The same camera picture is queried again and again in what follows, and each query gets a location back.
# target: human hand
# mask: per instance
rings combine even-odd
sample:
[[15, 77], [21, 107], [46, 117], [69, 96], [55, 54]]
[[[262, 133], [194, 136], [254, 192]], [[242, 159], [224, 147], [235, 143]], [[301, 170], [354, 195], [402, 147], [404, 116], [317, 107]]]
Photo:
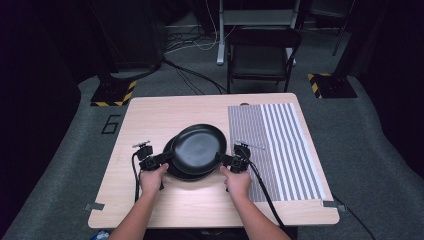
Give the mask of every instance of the human hand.
[[139, 175], [140, 187], [142, 195], [153, 194], [158, 195], [159, 188], [162, 182], [165, 182], [163, 174], [168, 169], [169, 164], [162, 164], [158, 169], [154, 171], [141, 171]]
[[224, 166], [221, 166], [219, 170], [227, 177], [224, 183], [227, 185], [228, 192], [233, 199], [239, 197], [249, 198], [249, 187], [252, 182], [249, 172], [233, 173]]

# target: black chair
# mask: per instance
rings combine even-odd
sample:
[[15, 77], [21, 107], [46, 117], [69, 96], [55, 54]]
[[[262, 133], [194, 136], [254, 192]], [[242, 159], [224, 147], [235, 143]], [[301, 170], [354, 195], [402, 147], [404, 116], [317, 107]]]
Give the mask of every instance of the black chair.
[[334, 21], [341, 25], [338, 34], [339, 38], [333, 51], [333, 56], [335, 56], [355, 5], [355, 0], [307, 0], [305, 2], [305, 6], [300, 8], [300, 23], [297, 24], [299, 29], [302, 27], [307, 15], [314, 16], [317, 19]]
[[[233, 79], [286, 81], [287, 92], [293, 61], [302, 37], [294, 29], [241, 27], [227, 37], [227, 92]], [[290, 56], [286, 48], [292, 49]]]

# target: black and white stripes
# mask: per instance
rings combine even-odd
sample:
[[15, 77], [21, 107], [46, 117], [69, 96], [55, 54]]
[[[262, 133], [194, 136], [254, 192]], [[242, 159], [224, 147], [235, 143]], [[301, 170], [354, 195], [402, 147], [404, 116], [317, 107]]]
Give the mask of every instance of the black and white stripes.
[[[248, 143], [273, 201], [324, 199], [322, 183], [292, 103], [228, 107], [231, 144]], [[253, 177], [250, 198], [266, 201]]]

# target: table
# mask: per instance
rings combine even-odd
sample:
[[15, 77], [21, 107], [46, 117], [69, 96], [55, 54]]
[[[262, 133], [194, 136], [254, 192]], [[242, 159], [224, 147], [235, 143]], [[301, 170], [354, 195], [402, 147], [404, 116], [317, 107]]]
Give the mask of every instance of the table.
[[[115, 228], [134, 204], [135, 180], [131, 156], [133, 144], [150, 140], [153, 154], [162, 152], [166, 143], [184, 128], [205, 123], [218, 127], [227, 138], [230, 153], [228, 106], [241, 103], [293, 103], [310, 147], [313, 162], [322, 181], [325, 201], [333, 201], [328, 183], [315, 151], [298, 100], [291, 93], [146, 97], [131, 100], [110, 157], [96, 203], [103, 210], [92, 210], [88, 224], [92, 228]], [[169, 181], [153, 211], [149, 228], [240, 227], [241, 220], [216, 169], [196, 182]], [[255, 203], [275, 223], [266, 202]], [[332, 225], [339, 221], [336, 208], [324, 207], [320, 199], [274, 202], [282, 221], [289, 226]]]
[[219, 0], [219, 45], [216, 63], [224, 64], [225, 39], [224, 25], [247, 25], [247, 26], [289, 26], [295, 27], [300, 0], [296, 0], [293, 9], [278, 10], [225, 10], [223, 0]]

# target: forearm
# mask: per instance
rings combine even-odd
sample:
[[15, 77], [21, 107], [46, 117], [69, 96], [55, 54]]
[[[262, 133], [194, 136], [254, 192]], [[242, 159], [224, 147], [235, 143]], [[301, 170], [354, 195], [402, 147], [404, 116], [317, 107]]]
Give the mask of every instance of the forearm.
[[141, 240], [154, 207], [154, 195], [141, 195], [127, 216], [112, 232], [110, 240]]
[[250, 240], [290, 240], [287, 234], [269, 220], [249, 198], [235, 197], [232, 201]]

